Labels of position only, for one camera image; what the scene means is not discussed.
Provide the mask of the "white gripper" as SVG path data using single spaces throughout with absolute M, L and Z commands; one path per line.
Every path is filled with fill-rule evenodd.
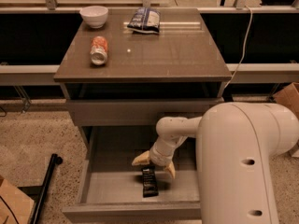
M 173 159 L 174 150 L 162 149 L 160 150 L 157 146 L 153 146 L 149 151 L 145 151 L 138 155 L 132 161 L 133 166 L 137 165 L 148 165 L 150 161 L 158 166 L 165 166 L 164 170 L 170 174 L 172 178 L 176 177 L 176 170 L 174 163 L 171 162 Z

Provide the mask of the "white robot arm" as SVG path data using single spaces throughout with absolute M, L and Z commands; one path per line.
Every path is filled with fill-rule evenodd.
M 196 139 L 196 168 L 203 224 L 279 224 L 269 158 L 291 150 L 299 121 L 270 103 L 222 103 L 203 116 L 165 117 L 152 148 L 133 160 L 175 173 L 175 150 Z

